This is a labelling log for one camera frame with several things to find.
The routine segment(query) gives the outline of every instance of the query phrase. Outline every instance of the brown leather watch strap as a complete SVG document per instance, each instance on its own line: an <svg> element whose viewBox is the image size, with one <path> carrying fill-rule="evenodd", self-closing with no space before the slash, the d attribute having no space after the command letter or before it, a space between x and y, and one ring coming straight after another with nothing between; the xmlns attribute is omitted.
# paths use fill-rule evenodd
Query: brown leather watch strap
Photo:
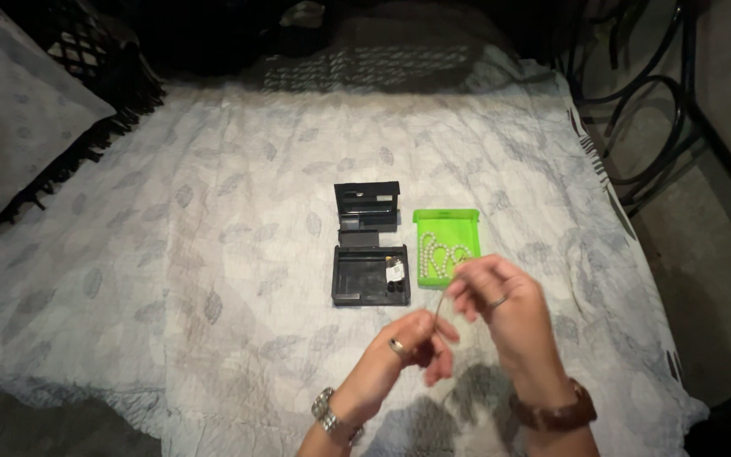
<svg viewBox="0 0 731 457"><path fill-rule="evenodd" d="M594 402L588 390L570 378L577 402L567 407L541 408L524 404L517 395L509 399L509 406L521 423L540 432L570 432L597 419Z"/></svg>

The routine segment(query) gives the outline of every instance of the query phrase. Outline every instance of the black jewelry box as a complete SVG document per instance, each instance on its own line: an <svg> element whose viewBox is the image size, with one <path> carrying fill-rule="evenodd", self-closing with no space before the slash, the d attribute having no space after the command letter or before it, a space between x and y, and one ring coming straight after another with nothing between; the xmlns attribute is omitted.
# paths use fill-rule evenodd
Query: black jewelry box
<svg viewBox="0 0 731 457"><path fill-rule="evenodd" d="M331 299L335 306L406 306L411 287L408 247L382 247L395 232L399 182L335 184L340 230Z"/></svg>

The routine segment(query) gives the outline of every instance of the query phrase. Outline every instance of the pearl necklace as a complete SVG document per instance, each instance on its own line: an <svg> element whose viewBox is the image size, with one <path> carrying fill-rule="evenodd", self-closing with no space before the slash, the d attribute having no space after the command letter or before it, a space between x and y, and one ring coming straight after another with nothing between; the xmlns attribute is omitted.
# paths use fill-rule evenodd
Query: pearl necklace
<svg viewBox="0 0 731 457"><path fill-rule="evenodd" d="M452 260L453 266L455 266L459 265L467 259L472 259L473 257L473 253L466 245L454 245L450 247L441 243L437 243L436 235L433 232L425 232L424 234L421 234L421 237L419 238L419 245L421 246L421 254L419 256L419 272L421 277L428 277L429 264L433 266L433 269L436 272L436 276L448 277L449 261ZM436 264L434 253L439 249L444 249L444 260L441 264ZM462 256L459 258L456 257L456 253L458 251L463 251Z"/></svg>

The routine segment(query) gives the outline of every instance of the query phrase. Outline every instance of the dark curved metal rail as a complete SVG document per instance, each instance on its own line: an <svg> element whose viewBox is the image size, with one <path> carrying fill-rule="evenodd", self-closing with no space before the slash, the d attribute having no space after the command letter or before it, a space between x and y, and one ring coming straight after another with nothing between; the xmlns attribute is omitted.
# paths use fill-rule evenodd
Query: dark curved metal rail
<svg viewBox="0 0 731 457"><path fill-rule="evenodd" d="M608 47L612 69L616 69L618 66L618 59L616 56L618 37L616 35L619 33L620 24L629 7L638 1L640 0L621 0L620 3L606 16L589 20L591 25L605 24L611 20L615 21L611 30ZM610 94L599 99L586 99L583 96L582 82L577 80L574 73L574 60L577 52L577 44L579 43L580 28L583 25L583 12L587 5L588 0L582 1L579 6L579 11L575 16L575 22L573 24L574 29L571 35L572 42L569 49L569 61L567 68L565 68L565 71L563 72L566 79L569 81L569 86L571 87L575 104L577 104L578 107L583 107L587 105L599 105L613 102L614 100L619 99L620 101L617 103L613 116L605 130L605 136L610 137L613 133L614 127L616 126L616 122L621 117L624 106L634 96L634 94L645 85L650 83L664 84L670 89L670 93L673 95L673 100L675 102L675 116L673 118L673 125L670 129L670 133L668 134L668 139L665 141L665 145L656 155L653 162L635 176L628 178L611 178L611 182L614 185L633 185L628 189L625 195L619 197L620 203L623 206L633 206L644 202L649 195L655 193L656 184L654 185L654 189L647 190L641 196L639 193L651 182L654 182L655 178L659 174L671 166L675 160L679 158L679 156L684 154L685 151L688 151L696 140L699 140L700 138L703 138L710 146L712 152L720 161L721 166L724 167L725 171L731 178L731 152L726 146L726 143L718 135L718 132L712 127L712 124L710 124L696 101L695 52L698 12L695 9L695 2L692 0L677 1L668 30L665 32L665 36L662 38L659 47L656 49L653 57L651 57L648 61L645 68L643 68L642 71L639 72L639 74L636 75L635 78L625 87L616 91L614 94ZM679 28L682 29L683 33L681 81L676 81L671 77L651 75L651 73L659 65L661 59L665 57L665 54L667 53L670 45L673 43L673 39L675 38ZM684 125L685 118L689 118L693 124L693 129L687 137L682 139L682 127ZM628 213L628 216L633 217L640 209L640 206L636 206Z"/></svg>

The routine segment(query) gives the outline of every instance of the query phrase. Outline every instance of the floor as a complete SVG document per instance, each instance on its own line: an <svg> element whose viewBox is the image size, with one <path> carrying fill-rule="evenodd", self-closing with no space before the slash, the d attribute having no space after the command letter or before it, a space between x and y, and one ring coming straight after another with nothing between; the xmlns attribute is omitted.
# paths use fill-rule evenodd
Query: floor
<svg viewBox="0 0 731 457"><path fill-rule="evenodd" d="M619 70L610 69L607 43L589 53L587 98L616 91L644 67L667 29L674 4L649 4L621 54ZM699 42L705 40L699 36ZM679 45L676 39L660 65L664 74L678 75ZM700 73L699 68L699 79L706 77ZM638 93L610 138L604 131L613 104L581 110L596 123L588 127L598 149L611 151L604 160L609 175L633 176L653 161L669 132L671 100L663 87ZM714 115L731 116L731 111ZM685 387L694 397L716 405L731 396L731 181L706 145L698 143L678 160L663 190L631 222L665 304Z"/></svg>
<svg viewBox="0 0 731 457"><path fill-rule="evenodd" d="M36 410L0 393L0 457L154 457L160 441L95 400Z"/></svg>

